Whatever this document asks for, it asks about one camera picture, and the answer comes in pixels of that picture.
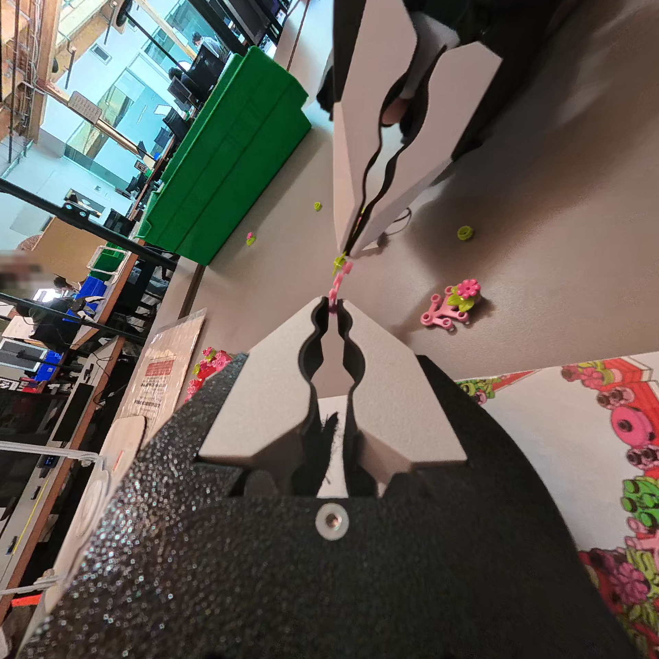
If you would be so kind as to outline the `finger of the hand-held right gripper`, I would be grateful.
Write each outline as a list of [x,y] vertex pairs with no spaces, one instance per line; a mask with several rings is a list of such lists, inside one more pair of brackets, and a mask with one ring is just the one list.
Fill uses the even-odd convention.
[[402,1],[366,1],[341,100],[334,104],[334,226],[339,253],[349,255],[349,238],[367,205],[366,181],[382,149],[385,97],[408,68],[416,33]]
[[413,121],[409,141],[387,162],[383,186],[366,205],[349,255],[383,234],[453,161],[453,152],[494,79],[501,58],[480,42],[439,55],[421,85],[423,117]]

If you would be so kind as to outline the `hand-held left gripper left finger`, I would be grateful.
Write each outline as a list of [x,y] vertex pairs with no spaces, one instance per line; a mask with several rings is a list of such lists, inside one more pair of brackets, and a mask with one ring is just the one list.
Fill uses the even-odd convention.
[[284,494],[317,496],[330,461],[313,375],[324,361],[329,300],[317,297],[248,353],[198,453],[263,471]]

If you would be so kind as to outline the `pink lego stem piece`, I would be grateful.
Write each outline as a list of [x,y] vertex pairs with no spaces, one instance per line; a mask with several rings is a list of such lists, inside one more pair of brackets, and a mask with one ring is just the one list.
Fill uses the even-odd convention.
[[352,261],[348,260],[348,262],[345,264],[343,271],[337,273],[336,276],[334,276],[332,288],[330,289],[328,293],[328,308],[329,308],[329,313],[330,314],[336,314],[337,311],[337,301],[339,298],[339,290],[341,288],[342,282],[344,278],[350,274],[354,264]]

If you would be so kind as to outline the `red pink lego heart build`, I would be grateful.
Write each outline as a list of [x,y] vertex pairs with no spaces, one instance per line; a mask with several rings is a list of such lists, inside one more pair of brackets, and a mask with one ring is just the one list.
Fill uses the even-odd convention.
[[221,372],[234,359],[234,356],[225,350],[207,347],[202,350],[202,358],[193,367],[193,376],[185,388],[184,403],[191,400],[200,390],[204,382]]

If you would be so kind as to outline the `pink lego plate with flower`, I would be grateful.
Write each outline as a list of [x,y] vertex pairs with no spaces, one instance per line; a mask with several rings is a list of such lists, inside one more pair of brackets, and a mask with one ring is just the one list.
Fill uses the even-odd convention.
[[470,312],[481,298],[481,285],[477,279],[465,279],[456,285],[449,285],[442,293],[431,296],[430,306],[420,321],[426,327],[438,326],[452,332],[457,323],[471,323]]

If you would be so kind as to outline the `lego instruction booklet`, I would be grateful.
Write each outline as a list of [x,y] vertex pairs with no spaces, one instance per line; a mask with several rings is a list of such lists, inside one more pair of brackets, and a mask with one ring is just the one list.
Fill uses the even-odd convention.
[[513,437],[590,579],[658,657],[658,352],[457,382]]

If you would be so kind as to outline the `person's right hand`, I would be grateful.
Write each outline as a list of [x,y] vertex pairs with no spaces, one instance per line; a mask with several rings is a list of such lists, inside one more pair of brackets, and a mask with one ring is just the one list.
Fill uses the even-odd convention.
[[392,127],[399,124],[401,119],[405,116],[410,99],[397,96],[391,103],[383,110],[381,126]]

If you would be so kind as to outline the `laminated paper sheet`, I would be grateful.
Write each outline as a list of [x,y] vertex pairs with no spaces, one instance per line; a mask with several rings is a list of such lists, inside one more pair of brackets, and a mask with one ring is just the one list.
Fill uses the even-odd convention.
[[122,400],[119,417],[144,423],[149,442],[178,407],[207,309],[157,329],[147,340]]

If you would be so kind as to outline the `white flat pad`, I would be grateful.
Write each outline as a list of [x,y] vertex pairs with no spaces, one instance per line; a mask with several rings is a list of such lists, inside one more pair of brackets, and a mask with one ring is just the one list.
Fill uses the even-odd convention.
[[54,584],[42,601],[46,615],[70,587],[90,547],[111,498],[126,475],[142,443],[146,429],[144,416],[116,420],[106,435],[69,530],[54,563]]

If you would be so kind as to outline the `green plastic bin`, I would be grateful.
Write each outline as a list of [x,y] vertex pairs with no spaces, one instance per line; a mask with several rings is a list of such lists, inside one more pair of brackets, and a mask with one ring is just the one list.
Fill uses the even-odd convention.
[[299,81],[232,55],[151,193],[138,237],[207,266],[311,129]]

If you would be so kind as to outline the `black metal beam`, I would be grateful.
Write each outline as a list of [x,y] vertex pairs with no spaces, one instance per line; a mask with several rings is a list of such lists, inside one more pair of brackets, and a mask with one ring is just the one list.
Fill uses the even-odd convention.
[[26,299],[17,298],[17,297],[11,296],[9,294],[5,294],[3,292],[1,293],[1,301],[6,302],[8,304],[11,304],[14,307],[16,305],[19,305],[20,307],[25,307],[25,308],[28,308],[28,309],[31,309],[31,310],[38,310],[38,311],[43,312],[44,314],[47,314],[49,316],[56,317],[56,318],[61,318],[61,319],[66,320],[68,322],[74,322],[78,325],[84,325],[84,326],[87,326],[87,327],[91,327],[91,328],[97,330],[98,332],[103,332],[103,333],[108,334],[108,335],[114,335],[114,336],[117,336],[117,337],[122,337],[122,338],[125,338],[126,340],[128,340],[130,342],[133,342],[135,344],[138,344],[138,345],[144,346],[145,343],[146,343],[146,339],[141,335],[136,335],[136,334],[132,334],[132,333],[129,333],[129,332],[124,332],[122,330],[117,329],[116,327],[110,327],[110,326],[107,326],[107,325],[104,325],[104,324],[99,324],[99,323],[94,322],[94,321],[87,321],[87,320],[83,320],[83,319],[78,318],[78,317],[68,316],[64,312],[60,312],[59,310],[55,310],[55,309],[52,309],[50,307],[46,307],[43,304],[40,304],[36,301],[30,301],[30,300],[26,300]]
[[175,271],[177,261],[166,258],[162,253],[139,244],[127,236],[111,231],[105,226],[101,226],[89,219],[89,213],[81,207],[74,205],[72,202],[66,202],[61,207],[45,200],[35,193],[31,193],[21,186],[1,179],[1,193],[8,194],[18,200],[26,202],[39,210],[47,212],[50,216],[60,219],[62,222],[76,229],[91,233],[104,241],[113,243],[119,248],[124,249],[131,254],[136,254],[142,260],[149,261],[156,266],[166,270]]

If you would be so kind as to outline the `small green storage bin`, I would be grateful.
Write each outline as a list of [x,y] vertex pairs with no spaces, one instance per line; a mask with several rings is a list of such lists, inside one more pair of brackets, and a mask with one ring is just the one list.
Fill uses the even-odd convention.
[[101,245],[96,248],[88,262],[89,276],[107,284],[114,284],[123,271],[128,257],[129,252],[115,244]]

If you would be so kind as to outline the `black white tool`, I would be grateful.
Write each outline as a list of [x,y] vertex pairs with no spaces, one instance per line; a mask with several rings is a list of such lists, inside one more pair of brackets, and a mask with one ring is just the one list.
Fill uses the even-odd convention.
[[69,300],[69,308],[65,312],[68,316],[78,317],[93,322],[98,305],[105,301],[104,296],[86,296]]

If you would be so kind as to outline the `black monitor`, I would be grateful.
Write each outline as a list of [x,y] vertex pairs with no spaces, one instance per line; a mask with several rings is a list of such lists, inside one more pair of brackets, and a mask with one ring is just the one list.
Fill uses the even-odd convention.
[[[71,411],[73,421],[60,424],[62,441],[67,441],[93,391],[92,385],[84,383],[70,395],[1,389],[1,440],[45,446],[60,416]],[[1,519],[17,505],[38,458],[36,454],[1,451]]]

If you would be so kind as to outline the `white hanging sign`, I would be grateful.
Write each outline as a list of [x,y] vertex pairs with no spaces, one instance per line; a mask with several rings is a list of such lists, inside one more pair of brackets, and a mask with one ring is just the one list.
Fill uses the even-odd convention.
[[67,101],[67,107],[91,125],[96,125],[102,118],[102,108],[78,91],[70,95]]

